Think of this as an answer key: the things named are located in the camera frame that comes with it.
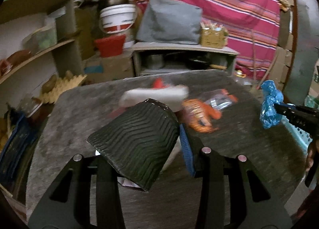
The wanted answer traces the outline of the blue plastic bag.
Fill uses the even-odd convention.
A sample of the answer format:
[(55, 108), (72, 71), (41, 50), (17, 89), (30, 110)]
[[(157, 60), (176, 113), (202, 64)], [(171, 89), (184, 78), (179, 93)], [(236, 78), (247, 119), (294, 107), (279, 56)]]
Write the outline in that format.
[(261, 105), (260, 121), (264, 129), (277, 126), (282, 119), (282, 115), (275, 110), (275, 104), (283, 102), (283, 94), (276, 88), (273, 80), (266, 80), (262, 85), (263, 102)]

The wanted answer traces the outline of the clear orange plastic wrapper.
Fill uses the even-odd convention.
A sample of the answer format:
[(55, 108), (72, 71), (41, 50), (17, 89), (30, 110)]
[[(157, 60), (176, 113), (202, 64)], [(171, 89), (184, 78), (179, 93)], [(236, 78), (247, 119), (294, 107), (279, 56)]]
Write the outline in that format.
[(213, 109), (222, 111), (225, 108), (238, 102), (238, 98), (231, 95), (226, 89), (216, 89), (208, 92), (204, 97), (205, 103), (210, 105)]

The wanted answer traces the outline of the black ribbed plastic tray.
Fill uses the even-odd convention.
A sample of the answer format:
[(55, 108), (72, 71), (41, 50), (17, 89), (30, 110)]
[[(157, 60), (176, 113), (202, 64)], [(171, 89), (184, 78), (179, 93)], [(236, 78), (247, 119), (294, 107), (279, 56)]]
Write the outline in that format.
[(147, 99), (87, 138), (121, 176), (150, 190), (179, 137), (179, 123), (164, 103)]

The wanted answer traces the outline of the white face mask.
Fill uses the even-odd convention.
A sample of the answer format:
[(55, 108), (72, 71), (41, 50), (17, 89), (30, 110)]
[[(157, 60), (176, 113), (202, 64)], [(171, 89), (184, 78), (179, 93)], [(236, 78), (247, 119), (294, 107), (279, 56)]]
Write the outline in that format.
[(137, 88), (125, 91), (119, 100), (119, 106), (122, 108), (132, 107), (147, 99), (154, 99), (166, 104), (172, 112), (178, 112), (182, 109), (182, 103), (188, 98), (189, 88), (178, 85), (163, 89), (145, 89)]

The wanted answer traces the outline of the blue plastic crate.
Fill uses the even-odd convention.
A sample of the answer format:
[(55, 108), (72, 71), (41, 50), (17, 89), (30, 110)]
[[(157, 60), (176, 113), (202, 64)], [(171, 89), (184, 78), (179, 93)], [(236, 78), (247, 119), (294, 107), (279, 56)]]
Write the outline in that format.
[(22, 162), (37, 139), (37, 129), (31, 118), (21, 115), (1, 153), (1, 185), (12, 195)]

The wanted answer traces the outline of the orange snack wrapper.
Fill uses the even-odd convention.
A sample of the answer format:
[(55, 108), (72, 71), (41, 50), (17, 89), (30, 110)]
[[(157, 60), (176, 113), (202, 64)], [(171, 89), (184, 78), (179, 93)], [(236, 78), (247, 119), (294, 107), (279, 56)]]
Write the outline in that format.
[(188, 126), (199, 133), (212, 133), (218, 130), (214, 127), (212, 120), (219, 120), (222, 117), (221, 111), (212, 108), (210, 105), (199, 99), (188, 99), (182, 103), (185, 121)]

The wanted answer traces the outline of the yellow egg carton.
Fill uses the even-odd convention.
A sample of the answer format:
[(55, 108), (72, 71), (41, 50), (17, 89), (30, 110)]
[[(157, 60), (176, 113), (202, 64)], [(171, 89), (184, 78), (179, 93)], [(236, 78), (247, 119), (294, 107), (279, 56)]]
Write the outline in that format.
[(48, 93), (40, 93), (39, 99), (44, 104), (55, 104), (62, 93), (82, 85), (87, 75), (73, 76), (70, 80), (67, 78), (58, 78), (55, 87)]

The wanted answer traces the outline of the brown potato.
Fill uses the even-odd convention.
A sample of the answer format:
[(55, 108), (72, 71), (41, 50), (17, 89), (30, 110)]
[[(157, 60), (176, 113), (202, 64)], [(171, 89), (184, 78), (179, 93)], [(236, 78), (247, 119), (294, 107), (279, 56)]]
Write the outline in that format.
[(57, 82), (57, 75), (53, 74), (49, 78), (49, 80), (42, 85), (42, 93), (43, 94), (49, 93), (55, 87), (56, 82)]

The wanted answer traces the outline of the yellow woven basket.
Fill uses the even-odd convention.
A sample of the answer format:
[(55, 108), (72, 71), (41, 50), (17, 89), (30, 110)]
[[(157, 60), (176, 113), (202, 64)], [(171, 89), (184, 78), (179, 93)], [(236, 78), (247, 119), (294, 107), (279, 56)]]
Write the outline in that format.
[(203, 47), (224, 48), (228, 44), (228, 30), (222, 24), (201, 22), (201, 40)]

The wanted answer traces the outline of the cardboard box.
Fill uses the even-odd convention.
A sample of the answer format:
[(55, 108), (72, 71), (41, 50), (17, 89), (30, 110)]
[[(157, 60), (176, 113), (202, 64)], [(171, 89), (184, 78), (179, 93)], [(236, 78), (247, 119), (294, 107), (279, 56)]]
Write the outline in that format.
[(129, 51), (106, 58), (98, 55), (92, 56), (82, 61), (82, 67), (89, 84), (104, 83), (134, 76), (132, 53)]

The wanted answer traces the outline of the grey low shelf unit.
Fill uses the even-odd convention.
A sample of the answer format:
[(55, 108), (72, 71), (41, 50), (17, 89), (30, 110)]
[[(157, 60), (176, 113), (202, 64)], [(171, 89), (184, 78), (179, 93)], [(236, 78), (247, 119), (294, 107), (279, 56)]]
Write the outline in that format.
[(239, 52), (201, 45), (138, 42), (129, 50), (136, 76), (148, 76), (191, 70), (221, 70), (231, 76)]

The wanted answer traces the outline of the red plastic basket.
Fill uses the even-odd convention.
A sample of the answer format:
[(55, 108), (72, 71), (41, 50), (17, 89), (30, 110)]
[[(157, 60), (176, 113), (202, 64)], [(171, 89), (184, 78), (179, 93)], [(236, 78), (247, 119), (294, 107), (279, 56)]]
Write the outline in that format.
[(108, 58), (122, 54), (126, 35), (111, 35), (94, 40), (94, 45), (100, 53), (100, 57)]

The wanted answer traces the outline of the clear plastic container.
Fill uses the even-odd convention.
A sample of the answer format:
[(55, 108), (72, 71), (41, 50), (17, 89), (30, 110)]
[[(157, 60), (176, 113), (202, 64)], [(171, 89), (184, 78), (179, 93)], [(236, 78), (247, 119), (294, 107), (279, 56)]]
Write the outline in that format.
[(57, 44), (56, 25), (49, 24), (29, 34), (22, 40), (22, 46), (32, 54), (42, 52)]

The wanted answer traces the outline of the grey fabric cover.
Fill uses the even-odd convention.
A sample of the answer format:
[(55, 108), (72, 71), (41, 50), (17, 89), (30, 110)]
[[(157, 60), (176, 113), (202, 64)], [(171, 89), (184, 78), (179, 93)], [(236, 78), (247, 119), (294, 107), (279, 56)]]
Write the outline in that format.
[(196, 45), (202, 9), (179, 0), (149, 0), (136, 39), (143, 42)]

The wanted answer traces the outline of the white plastic bucket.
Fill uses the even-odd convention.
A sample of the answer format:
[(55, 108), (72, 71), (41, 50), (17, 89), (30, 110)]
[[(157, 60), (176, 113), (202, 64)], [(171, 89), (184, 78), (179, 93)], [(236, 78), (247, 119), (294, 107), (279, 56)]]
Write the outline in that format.
[(118, 34), (130, 29), (136, 17), (136, 6), (133, 4), (109, 6), (99, 13), (99, 27), (105, 34)]

